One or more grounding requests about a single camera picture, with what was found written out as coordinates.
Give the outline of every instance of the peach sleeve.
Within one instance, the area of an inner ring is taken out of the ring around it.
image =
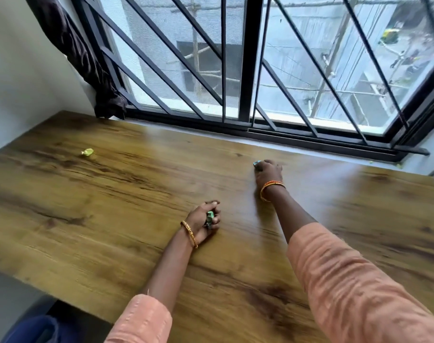
[[[428,309],[321,224],[295,232],[287,256],[333,343],[434,342]]]
[[[136,295],[104,343],[166,343],[172,324],[171,314],[160,301]]]

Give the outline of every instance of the bangle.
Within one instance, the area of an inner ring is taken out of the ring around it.
[[[187,222],[185,220],[182,220],[180,222],[180,225],[185,227],[185,229],[189,233],[191,240],[193,241],[193,245],[195,246],[195,249],[196,249],[198,247],[198,243],[195,240],[195,236],[193,236],[193,231],[191,230],[190,226],[187,224]]]
[[[271,185],[280,185],[282,187],[285,187],[284,183],[278,181],[269,181],[268,183],[265,183],[265,185],[260,190],[260,198],[262,201],[269,202],[266,198],[263,197],[263,190],[265,190],[267,187]]]

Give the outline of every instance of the gold bangle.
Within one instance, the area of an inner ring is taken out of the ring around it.
[[[195,249],[198,247],[198,243],[195,240],[195,236],[193,236],[193,231],[191,230],[190,226],[187,224],[187,222],[185,220],[182,220],[180,222],[180,225],[182,225],[183,227],[185,227],[185,229],[188,231],[191,240],[193,241],[193,245],[195,246]]]
[[[267,187],[269,187],[271,185],[280,185],[282,187],[285,187],[284,183],[278,182],[278,181],[269,181],[268,183],[265,183],[265,185],[260,190],[260,198],[262,201],[270,202],[269,200],[267,200],[266,198],[263,197],[263,190],[265,190]]]

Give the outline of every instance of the hand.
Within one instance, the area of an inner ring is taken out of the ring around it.
[[[194,210],[192,210],[186,218],[186,223],[190,226],[193,236],[195,237],[195,241],[200,244],[207,237],[213,235],[219,229],[220,223],[220,209],[217,208],[217,205],[220,204],[220,201],[213,200],[207,201],[205,203],[200,204]],[[212,224],[210,229],[203,227],[206,222],[207,213],[209,211],[214,212],[214,219],[212,219]]]
[[[282,182],[282,165],[277,164],[273,160],[260,161],[255,165],[255,181],[257,182],[257,190],[259,192],[270,181]]]

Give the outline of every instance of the wood grain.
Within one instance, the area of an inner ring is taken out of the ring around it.
[[[93,148],[90,157],[80,156]],[[434,178],[62,112],[0,150],[0,271],[114,322],[179,222],[218,198],[170,342],[324,342],[252,162],[434,313]]]

